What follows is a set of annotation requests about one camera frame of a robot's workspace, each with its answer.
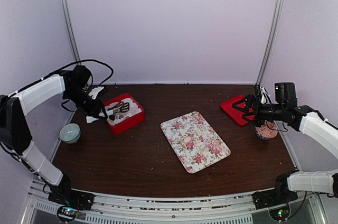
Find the black white kitchen tongs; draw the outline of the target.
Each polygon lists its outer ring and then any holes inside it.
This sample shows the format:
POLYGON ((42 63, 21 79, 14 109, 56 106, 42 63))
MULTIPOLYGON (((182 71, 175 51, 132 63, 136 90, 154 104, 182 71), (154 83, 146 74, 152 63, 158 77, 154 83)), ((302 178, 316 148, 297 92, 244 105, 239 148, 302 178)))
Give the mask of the black white kitchen tongs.
MULTIPOLYGON (((108 119, 110 115, 114 115, 116 117, 117 114, 127 113, 129 112, 129 110, 130 110, 130 103, 120 101, 112 107, 104 108, 104 111, 106 112, 105 119, 108 119)), ((87 124, 95 122, 99 119, 104 119, 104 118, 94 118, 91 116, 86 116, 87 124)))

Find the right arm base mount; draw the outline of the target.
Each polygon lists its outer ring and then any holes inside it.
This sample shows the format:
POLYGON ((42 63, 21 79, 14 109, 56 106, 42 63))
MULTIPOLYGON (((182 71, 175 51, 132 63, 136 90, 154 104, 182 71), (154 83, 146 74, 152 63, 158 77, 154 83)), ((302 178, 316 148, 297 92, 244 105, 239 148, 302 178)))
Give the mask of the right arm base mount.
POLYGON ((268 209, 269 216, 277 222, 285 222, 295 216, 300 208, 292 212, 290 203, 298 199, 296 192, 284 191, 277 189, 266 191, 257 191, 252 194, 256 210, 268 209))

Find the red chocolate box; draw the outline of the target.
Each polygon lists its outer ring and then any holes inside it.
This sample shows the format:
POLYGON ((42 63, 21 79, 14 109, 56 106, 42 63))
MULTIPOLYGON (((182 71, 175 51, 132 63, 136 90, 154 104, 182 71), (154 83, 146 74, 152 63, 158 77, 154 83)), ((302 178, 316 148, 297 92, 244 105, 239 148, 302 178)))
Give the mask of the red chocolate box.
POLYGON ((144 108, 128 93, 105 102, 105 108, 112 107, 120 101, 130 103, 130 110, 127 113, 117 114, 114 121, 107 119, 108 126, 114 135, 121 134, 145 120, 144 108))

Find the red box lid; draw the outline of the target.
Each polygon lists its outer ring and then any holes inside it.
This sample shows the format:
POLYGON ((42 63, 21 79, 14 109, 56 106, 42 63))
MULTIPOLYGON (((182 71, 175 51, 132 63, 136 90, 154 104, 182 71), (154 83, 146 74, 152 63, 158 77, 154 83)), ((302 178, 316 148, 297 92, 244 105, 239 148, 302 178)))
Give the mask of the red box lid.
POLYGON ((247 121, 242 119, 243 112, 232 108, 232 104, 234 102, 234 98, 231 98, 220 104, 221 110, 223 110, 238 126, 246 126, 248 124, 247 121))

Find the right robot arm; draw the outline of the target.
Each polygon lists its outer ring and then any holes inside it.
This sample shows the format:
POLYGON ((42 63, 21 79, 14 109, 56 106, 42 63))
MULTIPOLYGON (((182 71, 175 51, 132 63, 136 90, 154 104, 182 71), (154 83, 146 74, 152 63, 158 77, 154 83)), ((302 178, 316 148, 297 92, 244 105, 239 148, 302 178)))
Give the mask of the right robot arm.
MULTIPOLYGON (((267 122, 280 122, 288 128, 312 140, 333 158, 337 158, 337 126, 321 112, 308 105, 299 105, 295 84, 278 82, 274 85, 275 102, 271 102, 264 87, 256 85, 254 93, 232 104, 241 118, 256 127, 267 122)), ((271 191, 274 203, 283 203, 291 192, 316 192, 337 197, 337 169, 327 171, 291 171, 280 175, 271 191)))

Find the white cube chocolate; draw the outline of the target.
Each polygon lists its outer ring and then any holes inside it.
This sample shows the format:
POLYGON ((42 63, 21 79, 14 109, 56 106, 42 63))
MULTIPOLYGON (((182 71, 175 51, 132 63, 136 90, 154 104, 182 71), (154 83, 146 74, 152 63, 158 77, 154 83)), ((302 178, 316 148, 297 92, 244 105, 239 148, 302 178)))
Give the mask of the white cube chocolate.
POLYGON ((204 151, 205 151, 205 148, 206 148, 206 146, 205 146, 204 144, 201 144, 201 145, 199 146, 199 151, 204 152, 204 151))

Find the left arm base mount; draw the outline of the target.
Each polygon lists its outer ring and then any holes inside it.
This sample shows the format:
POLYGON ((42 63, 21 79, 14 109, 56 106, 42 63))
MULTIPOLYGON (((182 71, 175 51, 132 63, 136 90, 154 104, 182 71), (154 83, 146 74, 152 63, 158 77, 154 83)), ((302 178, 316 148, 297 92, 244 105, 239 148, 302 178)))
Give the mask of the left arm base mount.
POLYGON ((70 196, 66 196, 54 187, 50 187, 48 200, 59 204, 56 216, 62 223, 74 221, 78 214, 84 210, 91 210, 95 195, 88 192, 71 190, 70 196))

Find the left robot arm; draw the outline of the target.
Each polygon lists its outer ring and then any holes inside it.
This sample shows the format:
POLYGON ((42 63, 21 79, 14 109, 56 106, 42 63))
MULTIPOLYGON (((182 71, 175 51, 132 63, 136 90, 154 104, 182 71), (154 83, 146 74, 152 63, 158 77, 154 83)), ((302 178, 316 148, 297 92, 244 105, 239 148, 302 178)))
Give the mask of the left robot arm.
MULTIPOLYGON (((65 66, 65 62, 25 62, 1 59, 1 94, 8 95, 39 77, 65 66)), ((70 113, 60 106, 62 98, 55 96, 34 109, 27 116, 27 124, 39 149, 48 157, 57 142, 57 133, 70 113)), ((1 196, 23 196, 28 190, 32 175, 20 163, 1 150, 1 196)))

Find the white rectangular chocolate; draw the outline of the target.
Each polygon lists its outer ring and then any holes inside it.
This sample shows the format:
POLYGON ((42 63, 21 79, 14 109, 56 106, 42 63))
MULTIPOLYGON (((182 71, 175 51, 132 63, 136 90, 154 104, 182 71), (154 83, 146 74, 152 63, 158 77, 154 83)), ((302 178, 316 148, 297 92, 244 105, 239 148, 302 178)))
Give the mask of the white rectangular chocolate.
POLYGON ((198 137, 201 137, 203 135, 203 131, 201 131, 200 129, 196 129, 195 133, 198 137))

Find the white round swirl chocolate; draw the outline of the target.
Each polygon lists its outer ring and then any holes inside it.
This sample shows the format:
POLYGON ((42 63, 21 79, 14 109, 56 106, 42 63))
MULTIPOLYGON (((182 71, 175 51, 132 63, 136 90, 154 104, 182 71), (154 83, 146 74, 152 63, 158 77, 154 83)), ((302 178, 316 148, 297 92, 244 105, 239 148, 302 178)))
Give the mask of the white round swirl chocolate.
POLYGON ((187 144, 191 141, 191 137, 187 136, 183 141, 185 144, 187 144))

